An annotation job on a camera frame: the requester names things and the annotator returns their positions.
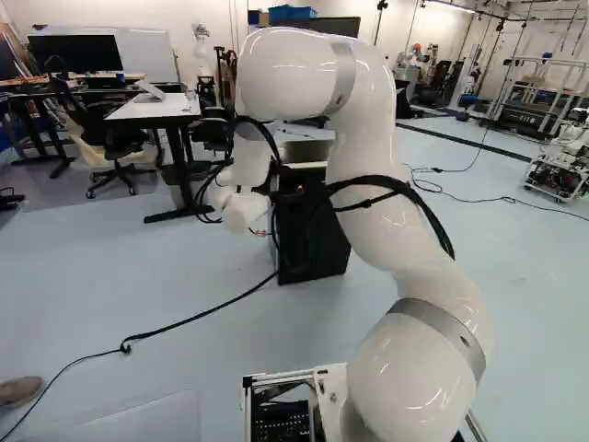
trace table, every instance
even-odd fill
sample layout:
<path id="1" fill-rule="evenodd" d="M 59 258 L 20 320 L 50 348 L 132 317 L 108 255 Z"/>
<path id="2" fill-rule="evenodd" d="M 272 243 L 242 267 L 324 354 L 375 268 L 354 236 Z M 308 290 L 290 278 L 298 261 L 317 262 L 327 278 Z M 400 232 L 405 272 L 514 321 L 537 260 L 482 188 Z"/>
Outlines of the table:
<path id="1" fill-rule="evenodd" d="M 90 77 L 92 78 L 107 78 L 116 76 L 115 74 L 92 74 Z M 75 74 L 70 76 L 72 79 L 82 80 L 84 78 L 88 78 L 89 76 L 84 74 Z M 145 78 L 145 74 L 125 74 L 125 80 L 142 80 Z M 47 76 L 26 76 L 23 78 L 14 78 L 12 80 L 3 80 L 0 81 L 0 87 L 14 87 L 14 86 L 23 86 L 23 85 L 48 85 L 49 84 L 49 77 Z"/>
<path id="2" fill-rule="evenodd" d="M 192 161 L 188 125 L 200 117 L 201 107 L 197 99 L 189 101 L 183 93 L 168 93 L 166 99 L 161 102 L 138 103 L 132 99 L 105 119 L 110 129 L 166 130 L 184 207 L 162 214 L 147 216 L 144 223 L 152 224 L 213 211 L 209 206 L 197 206 L 194 202 L 188 176 L 188 166 L 184 157 L 185 150 L 182 148 L 182 145 L 185 145 L 186 156 L 189 161 Z"/>
<path id="3" fill-rule="evenodd" d="M 47 94 L 18 94 L 8 97 L 8 100 L 10 102 L 10 109 L 22 121 L 27 133 L 29 134 L 30 141 L 32 141 L 35 148 L 37 149 L 37 152 L 39 152 L 38 157 L 25 157 L 17 159 L 16 161 L 10 163 L 10 165 L 26 166 L 29 164 L 59 161 L 59 165 L 50 174 L 50 178 L 55 179 L 60 177 L 65 172 L 65 170 L 69 167 L 70 163 L 75 160 L 75 158 L 69 157 L 65 154 L 64 143 L 59 138 L 59 135 L 55 130 L 55 125 L 52 123 L 52 119 L 49 115 L 49 112 L 47 111 L 47 108 L 43 103 L 43 101 L 46 98 L 48 98 Z M 27 108 L 27 102 L 30 100 L 32 100 L 35 103 L 35 107 L 37 108 L 37 111 L 39 112 L 41 118 L 49 123 L 45 130 L 49 135 L 49 138 L 51 139 L 51 143 L 57 151 L 56 155 L 50 155 L 47 152 L 45 143 L 43 143 L 43 140 L 40 139 L 39 132 L 37 131 L 35 123 L 33 122 L 33 119 L 30 116 L 29 109 Z"/>
<path id="4" fill-rule="evenodd" d="M 136 89 L 82 89 L 78 91 L 72 91 L 72 93 L 78 97 L 85 98 L 85 97 L 94 97 L 94 96 L 108 96 L 108 95 L 128 95 L 128 94 L 137 94 Z M 38 164 L 38 163 L 45 163 L 50 161 L 59 161 L 59 165 L 51 172 L 50 178 L 56 179 L 60 177 L 69 167 L 70 163 L 75 160 L 73 157 L 69 157 L 66 155 L 64 150 L 64 140 L 60 139 L 57 131 L 55 130 L 55 125 L 51 123 L 52 119 L 50 118 L 49 112 L 45 107 L 44 101 L 46 99 L 51 99 L 55 96 L 55 94 L 51 91 L 41 91 L 41 92 L 33 92 L 33 93 L 23 93 L 23 94 L 12 94 L 8 96 L 8 101 L 10 103 L 10 109 L 18 116 L 18 118 L 22 121 L 23 125 L 25 126 L 25 130 L 29 135 L 30 141 L 33 143 L 37 152 L 39 153 L 38 157 L 31 157 L 27 158 L 24 154 L 21 155 L 21 159 L 13 161 L 11 166 L 26 166 L 30 164 Z M 49 144 L 44 143 L 41 138 L 39 131 L 35 127 L 35 123 L 33 122 L 32 117 L 30 116 L 29 109 L 27 107 L 27 103 L 29 101 L 33 101 L 39 112 L 39 115 L 46 121 L 49 122 L 49 126 L 45 129 L 47 134 L 49 135 L 51 141 Z M 53 145 L 55 150 L 57 151 L 56 155 L 50 155 L 47 152 L 47 145 Z"/>

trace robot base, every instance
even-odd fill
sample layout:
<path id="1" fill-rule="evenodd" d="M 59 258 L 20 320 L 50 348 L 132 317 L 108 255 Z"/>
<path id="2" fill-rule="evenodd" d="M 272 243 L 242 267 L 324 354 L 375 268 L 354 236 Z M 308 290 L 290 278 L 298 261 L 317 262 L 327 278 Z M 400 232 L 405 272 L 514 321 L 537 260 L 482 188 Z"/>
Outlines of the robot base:
<path id="1" fill-rule="evenodd" d="M 381 442 L 347 401 L 346 364 L 243 378 L 246 442 Z M 469 431 L 486 441 L 469 412 L 452 442 Z"/>

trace blue bin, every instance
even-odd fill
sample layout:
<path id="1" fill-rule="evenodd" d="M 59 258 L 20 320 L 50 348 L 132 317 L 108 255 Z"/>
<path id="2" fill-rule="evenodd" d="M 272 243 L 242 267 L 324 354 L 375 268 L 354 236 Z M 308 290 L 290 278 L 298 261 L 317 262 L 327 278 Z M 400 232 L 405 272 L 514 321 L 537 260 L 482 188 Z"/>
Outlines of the blue bin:
<path id="1" fill-rule="evenodd" d="M 317 11 L 311 6 L 295 7 L 282 5 L 269 7 L 268 12 L 270 14 L 270 24 L 285 20 L 306 20 L 317 16 Z"/>

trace black floor stripe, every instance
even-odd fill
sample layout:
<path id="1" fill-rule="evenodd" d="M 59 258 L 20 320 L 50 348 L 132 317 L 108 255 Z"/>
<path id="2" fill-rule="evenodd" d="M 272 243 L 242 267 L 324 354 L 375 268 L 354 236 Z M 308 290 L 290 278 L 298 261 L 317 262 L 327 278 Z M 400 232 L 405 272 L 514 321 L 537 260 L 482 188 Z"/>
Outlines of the black floor stripe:
<path id="1" fill-rule="evenodd" d="M 503 155 L 504 157 L 518 159 L 520 161 L 524 161 L 525 163 L 529 163 L 532 160 L 531 157 L 526 157 L 525 155 L 516 154 L 515 152 L 510 152 L 509 150 L 503 150 L 499 147 L 493 147 L 492 145 L 484 145 L 483 143 L 477 143 L 476 141 L 470 141 L 465 138 L 458 138 L 457 136 L 440 134 L 439 132 L 430 131 L 429 129 L 422 129 L 421 127 L 408 126 L 407 124 L 403 124 L 402 122 L 397 122 L 396 125 L 397 127 L 408 129 L 413 132 L 419 132 L 420 134 L 436 136 L 438 138 L 443 138 L 448 141 L 460 143 L 461 145 L 470 145 L 472 147 L 476 147 L 477 149 L 487 150 L 494 154 Z"/>

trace black desk leg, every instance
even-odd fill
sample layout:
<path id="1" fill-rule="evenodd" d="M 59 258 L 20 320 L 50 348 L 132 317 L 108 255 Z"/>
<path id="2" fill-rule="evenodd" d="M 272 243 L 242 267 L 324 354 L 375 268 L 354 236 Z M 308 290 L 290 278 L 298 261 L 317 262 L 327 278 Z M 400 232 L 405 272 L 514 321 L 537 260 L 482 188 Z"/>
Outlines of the black desk leg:
<path id="1" fill-rule="evenodd" d="M 192 154 L 191 136 L 188 133 L 188 127 L 182 126 L 180 133 L 182 134 L 182 143 L 184 143 L 184 148 L 186 149 L 186 159 L 189 163 L 193 163 L 194 155 Z"/>
<path id="2" fill-rule="evenodd" d="M 6 136 L 8 137 L 8 140 L 10 140 L 10 144 L 17 151 L 18 157 L 21 159 L 25 159 L 27 158 L 27 154 L 25 154 L 25 150 L 20 144 L 20 141 L 18 141 L 18 137 L 15 133 L 15 128 L 13 126 L 13 119 L 14 117 L 9 113 L 0 115 L 0 122 L 2 122 L 2 127 L 4 127 L 6 131 Z"/>
<path id="3" fill-rule="evenodd" d="M 57 151 L 58 157 L 62 160 L 62 163 L 55 168 L 55 170 L 51 173 L 50 178 L 53 180 L 58 178 L 65 170 L 69 167 L 70 163 L 75 160 L 73 157 L 69 157 L 65 154 L 64 145 L 62 144 L 62 140 L 59 139 L 59 135 L 55 131 L 55 124 L 53 123 L 52 118 L 47 112 L 47 108 L 43 103 L 42 99 L 35 99 L 35 105 L 37 106 L 37 111 L 39 111 L 39 115 L 42 119 L 44 119 L 50 126 L 47 129 L 47 133 L 49 134 L 49 138 L 52 140 L 53 146 Z"/>
<path id="4" fill-rule="evenodd" d="M 39 114 L 41 116 L 43 116 L 43 112 L 45 112 L 44 117 L 45 118 L 48 117 L 49 114 L 47 112 L 47 109 L 45 108 L 45 106 L 42 105 L 42 103 L 41 103 L 41 106 L 39 106 L 37 104 L 37 109 L 38 109 Z M 32 143 L 35 145 L 37 152 L 39 152 L 39 156 L 33 157 L 33 158 L 17 159 L 16 161 L 13 161 L 12 163 L 10 163 L 10 165 L 11 166 L 27 166 L 29 164 L 46 163 L 49 161 L 61 161 L 62 163 L 50 175 L 51 178 L 59 177 L 64 172 L 64 170 L 67 168 L 69 163 L 71 163 L 74 159 L 68 158 L 65 155 L 64 146 L 61 144 L 61 141 L 59 141 L 59 137 L 57 136 L 57 133 L 55 132 L 54 128 L 52 128 L 52 131 L 50 131 L 50 138 L 52 139 L 52 142 L 54 142 L 54 143 L 57 139 L 57 145 L 55 146 L 55 148 L 57 149 L 58 155 L 49 155 L 47 153 L 47 149 L 45 148 L 45 144 L 40 139 L 39 132 L 37 131 L 37 128 L 35 127 L 35 123 L 33 122 L 33 119 L 30 117 L 29 109 L 27 108 L 27 103 L 26 102 L 15 103 L 13 105 L 12 110 L 18 116 L 18 118 L 22 121 L 23 125 L 25 126 L 25 130 L 27 131 L 27 135 L 29 136 L 30 141 L 32 141 Z"/>
<path id="5" fill-rule="evenodd" d="M 145 224 L 158 223 L 169 219 L 183 218 L 186 216 L 195 216 L 200 214 L 210 214 L 214 209 L 209 206 L 198 206 L 192 197 L 191 182 L 189 180 L 188 167 L 184 160 L 184 149 L 182 149 L 182 140 L 180 138 L 178 127 L 166 128 L 167 141 L 169 142 L 169 150 L 172 153 L 174 160 L 174 169 L 178 177 L 178 185 L 182 193 L 182 200 L 184 207 L 178 210 L 172 210 L 163 214 L 150 215 L 144 218 Z"/>
<path id="6" fill-rule="evenodd" d="M 159 140 L 157 129 L 152 129 L 151 135 L 154 137 L 154 142 L 156 143 L 157 147 L 156 169 L 161 170 L 164 167 L 164 149 L 162 148 L 162 143 Z"/>
<path id="7" fill-rule="evenodd" d="M 40 139 L 39 132 L 37 132 L 37 128 L 35 127 L 33 119 L 30 118 L 29 109 L 27 108 L 27 102 L 20 101 L 18 104 L 13 106 L 12 109 L 25 126 L 27 135 L 29 136 L 30 141 L 32 141 L 35 145 L 35 148 L 39 152 L 39 156 L 47 157 L 47 149 L 45 148 L 45 144 L 43 143 L 43 141 Z"/>

